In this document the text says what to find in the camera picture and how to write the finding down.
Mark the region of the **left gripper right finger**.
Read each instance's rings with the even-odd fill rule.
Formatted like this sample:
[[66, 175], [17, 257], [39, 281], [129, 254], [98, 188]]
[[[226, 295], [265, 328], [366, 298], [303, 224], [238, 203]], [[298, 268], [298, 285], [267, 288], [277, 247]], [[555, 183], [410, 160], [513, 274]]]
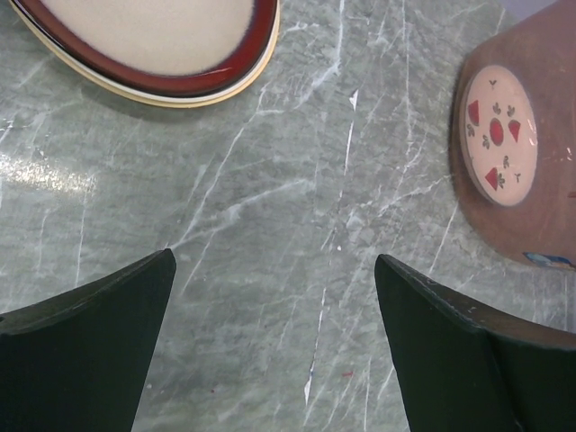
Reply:
[[412, 431], [573, 431], [575, 336], [497, 310], [390, 255], [374, 277]]

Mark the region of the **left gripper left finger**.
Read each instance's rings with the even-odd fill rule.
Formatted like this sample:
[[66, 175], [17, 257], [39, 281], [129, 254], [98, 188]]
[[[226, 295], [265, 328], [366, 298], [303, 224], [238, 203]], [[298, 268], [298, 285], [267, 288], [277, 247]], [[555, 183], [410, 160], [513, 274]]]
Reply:
[[1, 316], [3, 431], [129, 431], [176, 260], [164, 249]]

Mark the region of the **white watermelon pattern plate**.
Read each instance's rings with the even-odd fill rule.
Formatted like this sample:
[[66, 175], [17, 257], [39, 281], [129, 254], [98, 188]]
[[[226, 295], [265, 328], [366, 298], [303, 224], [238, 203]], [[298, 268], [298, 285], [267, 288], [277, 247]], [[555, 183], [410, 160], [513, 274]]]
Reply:
[[510, 70], [488, 65], [467, 81], [458, 108], [460, 149], [472, 183], [499, 206], [521, 203], [535, 181], [538, 159], [527, 91]]

